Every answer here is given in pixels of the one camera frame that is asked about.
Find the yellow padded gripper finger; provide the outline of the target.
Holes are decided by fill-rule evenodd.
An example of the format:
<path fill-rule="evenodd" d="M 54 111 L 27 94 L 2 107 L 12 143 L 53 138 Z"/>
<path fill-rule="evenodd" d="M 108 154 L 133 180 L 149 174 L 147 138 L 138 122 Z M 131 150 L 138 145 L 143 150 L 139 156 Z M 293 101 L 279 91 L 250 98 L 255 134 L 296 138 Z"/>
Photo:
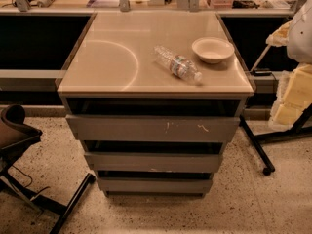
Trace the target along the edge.
<path fill-rule="evenodd" d="M 286 22 L 270 34 L 266 39 L 266 44 L 274 47 L 286 46 L 289 42 L 290 22 Z"/>
<path fill-rule="evenodd" d="M 283 71 L 276 97 L 268 126 L 275 131 L 289 130 L 312 103 L 312 65 L 300 63 L 292 72 Z"/>

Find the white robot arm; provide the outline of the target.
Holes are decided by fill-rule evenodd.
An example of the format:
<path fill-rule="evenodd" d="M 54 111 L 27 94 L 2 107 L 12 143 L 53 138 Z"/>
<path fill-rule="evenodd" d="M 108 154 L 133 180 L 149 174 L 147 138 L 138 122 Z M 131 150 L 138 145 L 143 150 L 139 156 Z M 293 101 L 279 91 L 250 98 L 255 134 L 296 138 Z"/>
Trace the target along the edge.
<path fill-rule="evenodd" d="M 312 0 L 306 0 L 292 20 L 270 34 L 266 43 L 286 46 L 287 56 L 298 63 L 293 71 L 282 72 L 270 111 L 269 127 L 285 131 L 312 103 Z"/>

